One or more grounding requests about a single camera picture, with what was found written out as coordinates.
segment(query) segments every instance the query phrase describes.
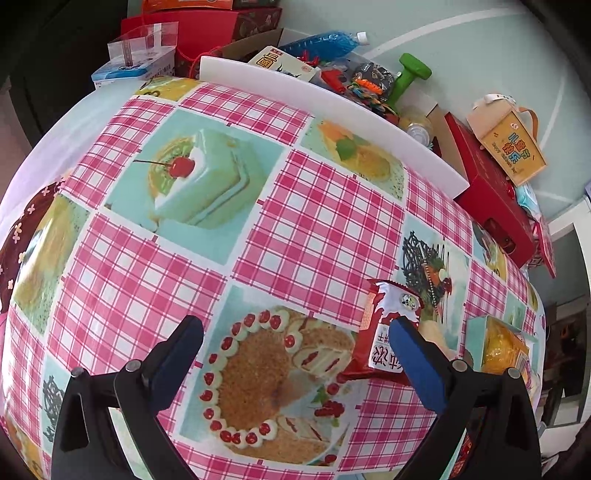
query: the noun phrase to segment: toy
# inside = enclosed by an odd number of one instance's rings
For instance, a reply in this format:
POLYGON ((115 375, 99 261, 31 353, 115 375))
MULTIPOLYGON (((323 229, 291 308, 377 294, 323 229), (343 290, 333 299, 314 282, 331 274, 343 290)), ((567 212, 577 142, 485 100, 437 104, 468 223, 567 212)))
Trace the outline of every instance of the toy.
POLYGON ((410 53, 403 53, 399 61, 404 66, 404 70, 399 72, 392 93, 388 98, 388 105, 391 108, 394 108, 398 99, 406 92, 415 78, 427 80, 433 73, 429 67, 410 53))

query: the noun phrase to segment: plastic container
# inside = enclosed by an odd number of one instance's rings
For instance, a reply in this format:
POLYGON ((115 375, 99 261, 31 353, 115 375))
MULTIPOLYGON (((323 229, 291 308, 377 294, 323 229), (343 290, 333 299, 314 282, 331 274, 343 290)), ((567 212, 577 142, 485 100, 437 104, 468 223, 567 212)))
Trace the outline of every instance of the plastic container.
POLYGON ((320 61, 333 61, 348 55, 360 45, 369 45, 366 32, 350 34, 331 31, 302 38, 280 48, 294 57, 301 57, 307 51, 311 59, 320 57, 320 61))
POLYGON ((416 108, 407 108, 400 112, 398 126, 425 147, 433 140, 431 121, 416 108))

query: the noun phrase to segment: snack bag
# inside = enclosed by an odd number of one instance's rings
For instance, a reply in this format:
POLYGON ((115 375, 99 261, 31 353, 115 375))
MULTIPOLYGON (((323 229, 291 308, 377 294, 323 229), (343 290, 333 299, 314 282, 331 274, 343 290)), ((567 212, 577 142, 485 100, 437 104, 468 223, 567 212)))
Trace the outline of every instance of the snack bag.
POLYGON ((507 368, 515 367, 522 375, 530 361, 530 349, 502 322, 489 317, 486 322, 486 338, 482 357, 482 370, 488 374, 501 375, 507 368))
POLYGON ((382 378, 410 385, 388 343, 390 321, 406 317, 418 328, 423 301, 415 292, 390 280, 369 280, 368 301, 353 349, 342 372, 349 380, 382 378))

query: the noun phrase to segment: plaid pattern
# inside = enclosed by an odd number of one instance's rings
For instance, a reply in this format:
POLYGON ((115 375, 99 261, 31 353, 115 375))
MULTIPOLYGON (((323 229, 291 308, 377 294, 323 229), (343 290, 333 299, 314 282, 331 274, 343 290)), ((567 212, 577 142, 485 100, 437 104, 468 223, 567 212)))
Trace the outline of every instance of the plaid pattern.
POLYGON ((468 318, 492 315, 501 318, 505 311, 507 287, 493 272, 472 261, 466 313, 468 318))
POLYGON ((513 260, 505 257, 507 264, 507 287, 523 303, 527 304, 527 282, 513 260))
POLYGON ((204 455, 183 442, 173 440, 173 443, 192 467, 195 475, 207 480, 333 480, 335 476, 333 472, 303 473, 288 469, 273 469, 265 466, 264 463, 262 465, 243 464, 221 456, 204 455))
POLYGON ((7 372, 6 379, 11 380, 4 384, 7 410, 15 424, 38 446, 39 389, 45 350, 14 306, 8 310, 5 342, 10 350, 4 358, 2 373, 7 372))
MULTIPOLYGON (((144 359, 188 313, 207 329, 226 283, 100 214, 63 281, 48 348, 66 367, 82 365, 92 375, 120 370, 130 358, 144 359)), ((168 431, 184 390, 183 385, 161 413, 168 431)))
POLYGON ((535 312, 527 307, 525 309, 525 321, 523 323, 523 330, 530 335, 534 334, 535 312))
POLYGON ((408 170, 407 209, 439 232, 444 239, 472 255, 472 220, 453 200, 408 170))
POLYGON ((97 208, 125 163, 173 108, 150 98, 128 100, 68 177, 63 191, 97 208))
POLYGON ((354 176, 293 151, 264 202, 233 276, 359 327, 366 278, 389 278, 402 209, 354 176))
POLYGON ((435 414, 410 387, 370 380, 357 425, 339 471, 403 465, 423 441, 435 414))
POLYGON ((281 102, 234 88, 205 83, 181 102, 190 110, 240 125, 281 143, 293 145, 309 114, 281 102))

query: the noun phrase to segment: white label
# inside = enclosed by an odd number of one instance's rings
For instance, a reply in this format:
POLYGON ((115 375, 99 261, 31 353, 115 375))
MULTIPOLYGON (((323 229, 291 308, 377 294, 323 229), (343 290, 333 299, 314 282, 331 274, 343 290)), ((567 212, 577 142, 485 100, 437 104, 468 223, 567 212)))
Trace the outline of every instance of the white label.
POLYGON ((385 372, 392 372, 394 374, 402 373, 402 366, 398 362, 398 358, 394 355, 390 344, 388 343, 389 325, 383 323, 378 324, 375 331, 374 342, 369 353, 369 366, 385 372))

